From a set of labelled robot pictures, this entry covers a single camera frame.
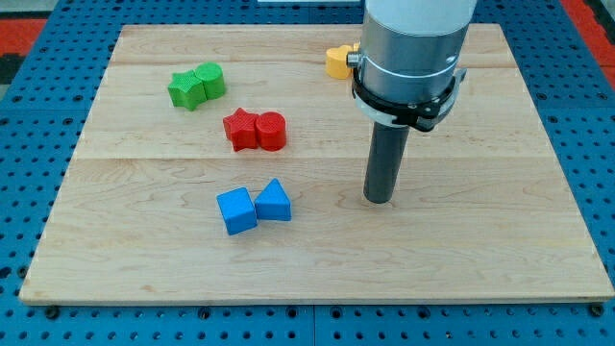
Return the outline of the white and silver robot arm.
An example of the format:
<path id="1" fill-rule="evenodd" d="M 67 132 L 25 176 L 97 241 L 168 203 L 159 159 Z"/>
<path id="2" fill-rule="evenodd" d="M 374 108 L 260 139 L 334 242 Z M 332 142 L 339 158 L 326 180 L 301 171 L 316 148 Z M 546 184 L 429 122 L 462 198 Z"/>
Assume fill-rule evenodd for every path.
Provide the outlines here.
<path id="1" fill-rule="evenodd" d="M 357 107 L 391 128 L 431 131 L 454 106 L 476 0 L 366 0 L 359 48 L 347 55 Z"/>

